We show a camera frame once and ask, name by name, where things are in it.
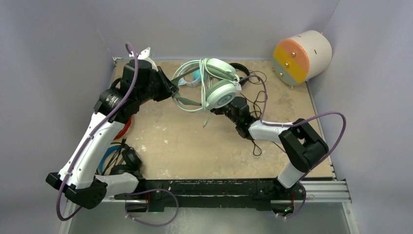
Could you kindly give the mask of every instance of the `metal frame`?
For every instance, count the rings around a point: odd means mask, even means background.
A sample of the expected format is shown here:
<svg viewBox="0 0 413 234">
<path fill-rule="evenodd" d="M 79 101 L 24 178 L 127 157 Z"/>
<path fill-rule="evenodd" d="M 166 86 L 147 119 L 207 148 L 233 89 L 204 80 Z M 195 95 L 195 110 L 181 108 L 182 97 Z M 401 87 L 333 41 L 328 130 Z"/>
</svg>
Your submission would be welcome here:
<svg viewBox="0 0 413 234">
<path fill-rule="evenodd" d="M 118 63 L 119 61 L 121 61 L 121 59 L 116 58 L 114 70 L 116 69 L 116 63 Z M 317 108 L 314 103 L 313 94 L 311 90 L 308 88 L 308 83 L 306 85 L 307 85 L 308 93 L 310 95 L 311 102 L 313 104 L 314 112 L 317 114 L 318 112 L 317 112 Z M 317 119 L 317 122 L 320 128 L 321 137 L 322 139 L 325 140 L 320 120 Z M 348 224 L 350 233 L 359 234 L 359 230 L 358 230 L 355 217 L 354 217 L 353 207 L 351 204 L 351 197 L 348 191 L 347 183 L 345 181 L 337 181 L 334 167 L 333 167 L 330 157 L 328 157 L 328 160 L 329 160 L 332 172 L 333 172 L 334 181 L 309 181 L 309 180 L 302 181 L 302 184 L 305 187 L 306 192 L 307 192 L 306 202 L 341 203 L 343 205 L 343 211 L 346 217 L 346 222 Z M 145 204 L 146 203 L 145 200 L 118 200 L 118 199 L 114 199 L 112 196 L 103 199 L 102 202 L 105 202 L 105 203 L 107 202 L 116 202 L 116 203 L 128 202 L 128 203 L 134 203 L 134 204 Z M 290 203 L 290 202 L 291 202 L 290 200 L 272 200 L 271 201 L 272 204 L 283 204 L 283 203 Z M 64 216 L 70 215 L 70 213 L 74 211 L 75 208 L 76 208 L 76 205 L 74 203 L 72 203 L 71 201 L 67 201 Z M 58 233 L 68 234 L 71 224 L 72 224 L 72 220 L 62 222 Z"/>
</svg>

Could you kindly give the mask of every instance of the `floor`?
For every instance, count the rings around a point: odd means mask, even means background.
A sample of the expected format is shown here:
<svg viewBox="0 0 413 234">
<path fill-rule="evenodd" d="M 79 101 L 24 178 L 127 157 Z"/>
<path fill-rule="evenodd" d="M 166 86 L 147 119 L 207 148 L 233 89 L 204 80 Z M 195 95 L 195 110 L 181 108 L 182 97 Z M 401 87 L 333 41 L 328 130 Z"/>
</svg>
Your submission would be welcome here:
<svg viewBox="0 0 413 234">
<path fill-rule="evenodd" d="M 306 84 L 288 89 L 272 71 L 270 61 L 237 61 L 250 70 L 267 76 L 268 103 L 264 120 L 273 122 L 295 121 L 313 116 L 314 109 Z M 180 62 L 160 62 L 171 78 Z M 125 62 L 117 65 L 115 77 L 122 76 Z M 254 100 L 262 90 L 261 85 L 247 83 L 242 93 Z M 200 100 L 200 88 L 180 86 L 180 94 Z M 206 113 L 184 112 L 171 99 L 162 102 L 148 101 L 133 116 L 127 143 L 141 156 L 146 179 L 196 179 L 196 178 L 259 178 L 276 177 L 288 163 L 288 157 L 276 145 L 257 141 L 262 149 L 253 156 L 254 145 L 241 138 L 235 125 L 225 116 L 212 116 L 203 128 Z M 316 121 L 311 125 L 319 132 Z M 331 167 L 326 160 L 308 177 L 331 177 Z"/>
</svg>

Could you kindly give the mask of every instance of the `gray panel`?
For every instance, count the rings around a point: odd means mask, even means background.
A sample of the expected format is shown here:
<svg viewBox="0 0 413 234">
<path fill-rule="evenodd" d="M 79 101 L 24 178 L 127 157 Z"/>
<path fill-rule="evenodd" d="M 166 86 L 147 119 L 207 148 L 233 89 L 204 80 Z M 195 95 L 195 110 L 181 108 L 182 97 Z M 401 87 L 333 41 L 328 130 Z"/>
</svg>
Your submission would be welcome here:
<svg viewBox="0 0 413 234">
<path fill-rule="evenodd" d="M 331 159 L 346 178 L 360 233 L 413 229 L 413 1 L 340 1 L 324 35 L 333 59 L 310 80 L 319 113 L 347 116 Z M 321 119 L 331 146 L 340 118 Z"/>
<path fill-rule="evenodd" d="M 152 48 L 155 59 L 270 60 L 280 40 L 322 31 L 338 0 L 85 0 L 108 47 Z"/>
<path fill-rule="evenodd" d="M 164 213 L 140 214 L 137 217 L 147 222 L 166 222 L 175 208 L 166 208 Z M 83 210 L 72 221 L 71 234 L 348 234 L 341 203 L 309 203 L 301 214 L 283 221 L 272 212 L 255 209 L 201 209 L 183 208 L 177 218 L 161 228 L 147 227 L 125 219 L 124 204 L 102 203 L 93 210 Z"/>
<path fill-rule="evenodd" d="M 0 1 L 0 233 L 56 233 L 58 171 L 113 62 L 81 0 Z"/>
</svg>

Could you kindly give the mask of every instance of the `orange panel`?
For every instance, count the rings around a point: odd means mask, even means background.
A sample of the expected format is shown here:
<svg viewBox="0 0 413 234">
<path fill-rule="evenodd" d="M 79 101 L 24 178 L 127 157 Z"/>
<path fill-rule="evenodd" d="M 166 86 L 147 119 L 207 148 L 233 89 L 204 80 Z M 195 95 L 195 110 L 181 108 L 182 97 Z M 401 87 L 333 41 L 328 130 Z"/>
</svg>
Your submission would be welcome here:
<svg viewBox="0 0 413 234">
<path fill-rule="evenodd" d="M 284 39 L 278 44 L 287 54 L 301 67 L 306 73 L 310 69 L 310 61 L 308 59 L 307 53 L 295 40 Z"/>
</svg>

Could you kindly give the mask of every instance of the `headphone ear cup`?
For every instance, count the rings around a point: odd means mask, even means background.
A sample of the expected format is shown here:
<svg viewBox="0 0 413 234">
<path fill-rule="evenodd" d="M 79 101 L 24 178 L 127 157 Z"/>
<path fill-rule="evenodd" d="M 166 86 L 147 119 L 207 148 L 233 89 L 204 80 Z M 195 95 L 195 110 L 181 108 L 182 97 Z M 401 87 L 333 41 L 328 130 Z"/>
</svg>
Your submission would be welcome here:
<svg viewBox="0 0 413 234">
<path fill-rule="evenodd" d="M 216 97 L 212 97 L 212 94 L 217 91 L 219 88 L 221 88 L 222 86 L 228 85 L 230 84 L 230 88 L 226 89 L 226 90 L 222 90 L 222 91 L 218 91 L 219 93 L 217 93 Z M 208 101 L 209 97 L 212 97 L 213 99 L 210 99 L 210 103 L 208 104 L 210 106 L 210 109 L 213 108 L 220 108 L 222 106 L 225 106 L 226 104 L 228 104 L 229 102 L 231 102 L 235 96 L 237 94 L 237 89 L 235 88 L 235 85 L 229 81 L 229 80 L 221 80 L 215 84 L 213 84 L 208 91 L 206 92 L 205 95 L 205 99 L 206 101 Z"/>
<path fill-rule="evenodd" d="M 142 166 L 142 160 L 139 158 L 138 153 L 133 148 L 128 148 L 122 152 L 122 158 L 134 172 L 140 171 Z"/>
<path fill-rule="evenodd" d="M 224 80 L 235 80 L 235 76 L 232 76 L 232 75 L 230 75 L 228 72 L 224 72 L 223 70 L 221 70 L 221 69 L 219 69 L 219 68 L 216 68 L 216 67 L 214 67 L 214 66 L 211 66 L 211 65 L 206 65 L 207 66 L 207 68 L 208 68 L 208 71 L 213 75 L 213 76 L 216 76 L 216 77 L 220 77 L 220 78 L 222 78 L 222 79 L 224 79 Z"/>
<path fill-rule="evenodd" d="M 109 173 L 110 175 L 121 175 L 123 173 L 133 173 L 134 170 L 132 170 L 132 168 L 130 168 L 128 165 L 125 164 L 121 164 L 121 165 L 116 165 L 113 166 L 111 169 L 111 173 Z"/>
</svg>

